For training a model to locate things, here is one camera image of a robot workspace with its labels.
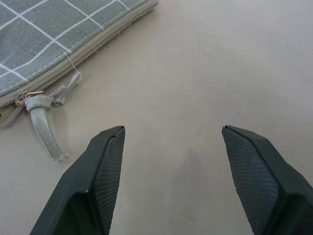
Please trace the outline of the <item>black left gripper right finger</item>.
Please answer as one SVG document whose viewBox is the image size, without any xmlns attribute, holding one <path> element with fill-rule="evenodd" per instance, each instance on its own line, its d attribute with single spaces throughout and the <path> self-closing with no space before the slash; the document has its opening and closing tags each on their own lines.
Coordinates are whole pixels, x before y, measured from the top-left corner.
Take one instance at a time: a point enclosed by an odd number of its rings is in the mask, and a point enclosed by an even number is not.
<svg viewBox="0 0 313 235">
<path fill-rule="evenodd" d="M 222 128 L 236 192 L 255 235 L 311 235 L 313 188 L 265 137 Z"/>
</svg>

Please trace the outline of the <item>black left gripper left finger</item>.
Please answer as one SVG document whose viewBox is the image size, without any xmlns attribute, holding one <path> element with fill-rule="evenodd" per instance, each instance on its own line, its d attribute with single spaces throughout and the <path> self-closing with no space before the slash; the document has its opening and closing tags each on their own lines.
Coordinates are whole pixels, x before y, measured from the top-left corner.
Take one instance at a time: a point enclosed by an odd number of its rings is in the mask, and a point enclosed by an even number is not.
<svg viewBox="0 0 313 235">
<path fill-rule="evenodd" d="M 107 235 L 120 183 L 124 126 L 100 132 L 60 178 L 32 235 Z"/>
</svg>

